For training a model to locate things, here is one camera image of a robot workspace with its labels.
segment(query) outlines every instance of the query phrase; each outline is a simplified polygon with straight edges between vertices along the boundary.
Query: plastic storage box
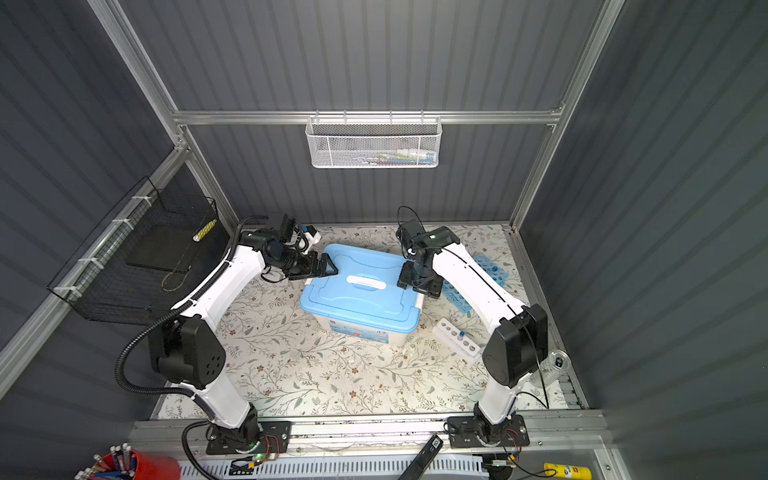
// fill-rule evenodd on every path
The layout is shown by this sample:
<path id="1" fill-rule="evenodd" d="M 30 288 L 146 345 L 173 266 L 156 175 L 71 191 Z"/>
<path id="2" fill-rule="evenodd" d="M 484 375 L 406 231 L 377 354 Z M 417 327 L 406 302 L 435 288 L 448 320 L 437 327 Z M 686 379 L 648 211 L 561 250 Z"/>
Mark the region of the plastic storage box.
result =
<path id="1" fill-rule="evenodd" d="M 424 296 L 397 286 L 399 255 L 333 244 L 325 253 L 339 274 L 306 281 L 300 305 L 326 330 L 391 346 L 406 344 L 419 325 Z"/>

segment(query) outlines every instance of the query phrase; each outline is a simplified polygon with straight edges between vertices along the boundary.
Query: gray wall panel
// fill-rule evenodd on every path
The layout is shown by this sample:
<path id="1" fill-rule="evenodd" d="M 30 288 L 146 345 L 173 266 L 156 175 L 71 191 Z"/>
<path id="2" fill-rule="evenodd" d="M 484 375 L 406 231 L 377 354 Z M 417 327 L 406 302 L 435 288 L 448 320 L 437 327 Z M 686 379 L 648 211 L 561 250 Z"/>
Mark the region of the gray wall panel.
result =
<path id="1" fill-rule="evenodd" d="M 522 227 L 635 478 L 755 478 L 768 453 L 767 15 L 628 2 Z"/>
<path id="2" fill-rule="evenodd" d="M 2 347 L 173 145 L 86 2 L 0 2 L 0 111 Z M 121 391 L 112 374 L 136 332 L 63 320 L 0 400 L 0 477 L 72 478 L 149 416 L 154 399 Z M 146 346 L 129 363 L 130 378 L 162 384 Z"/>
<path id="3" fill-rule="evenodd" d="M 418 169 L 312 167 L 301 126 L 194 126 L 238 215 L 278 210 L 306 222 L 508 220 L 545 125 L 446 125 L 440 165 Z"/>
<path id="4" fill-rule="evenodd" d="M 184 110 L 556 108 L 599 0 L 123 2 Z"/>

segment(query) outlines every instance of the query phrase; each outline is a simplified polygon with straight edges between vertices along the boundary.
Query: black wire mesh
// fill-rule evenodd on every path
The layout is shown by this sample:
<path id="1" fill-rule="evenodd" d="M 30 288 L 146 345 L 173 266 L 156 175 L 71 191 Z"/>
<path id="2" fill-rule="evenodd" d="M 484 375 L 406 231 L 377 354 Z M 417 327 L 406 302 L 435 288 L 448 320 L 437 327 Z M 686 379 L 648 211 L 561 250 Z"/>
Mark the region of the black wire mesh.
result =
<path id="1" fill-rule="evenodd" d="M 91 257 L 78 261 L 81 273 L 69 276 L 69 284 L 62 283 L 69 271 L 49 284 L 83 318 L 150 324 L 220 262 L 229 236 L 213 200 L 171 188 L 153 190 L 148 197 L 126 219 L 112 220 L 112 235 Z M 193 235 L 213 220 L 214 227 L 195 242 Z"/>

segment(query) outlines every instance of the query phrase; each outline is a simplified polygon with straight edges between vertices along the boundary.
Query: white mesh basket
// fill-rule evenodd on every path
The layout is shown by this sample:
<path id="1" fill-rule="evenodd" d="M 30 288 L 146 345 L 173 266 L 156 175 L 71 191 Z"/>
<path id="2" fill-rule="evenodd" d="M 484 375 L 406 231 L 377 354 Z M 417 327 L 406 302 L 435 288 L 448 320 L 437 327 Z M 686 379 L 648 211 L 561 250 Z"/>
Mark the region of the white mesh basket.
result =
<path id="1" fill-rule="evenodd" d="M 317 168 L 434 168 L 442 125 L 330 124 L 310 118 L 306 140 Z"/>

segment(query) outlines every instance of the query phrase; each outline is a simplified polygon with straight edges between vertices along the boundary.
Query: metal wire basket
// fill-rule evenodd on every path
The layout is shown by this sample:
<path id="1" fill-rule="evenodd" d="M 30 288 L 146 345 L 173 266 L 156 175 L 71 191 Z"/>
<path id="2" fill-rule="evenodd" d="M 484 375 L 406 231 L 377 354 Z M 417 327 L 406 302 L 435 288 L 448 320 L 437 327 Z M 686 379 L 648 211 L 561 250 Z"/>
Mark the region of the metal wire basket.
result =
<path id="1" fill-rule="evenodd" d="M 140 201 L 125 218 L 112 220 L 108 236 L 90 249 L 79 247 L 48 284 L 85 319 L 152 323 L 205 279 L 229 240 L 218 221 L 211 223 L 218 216 L 210 198 L 171 187 L 133 198 Z"/>
<path id="2" fill-rule="evenodd" d="M 306 122 L 306 140 L 317 168 L 434 168 L 442 124 Z"/>

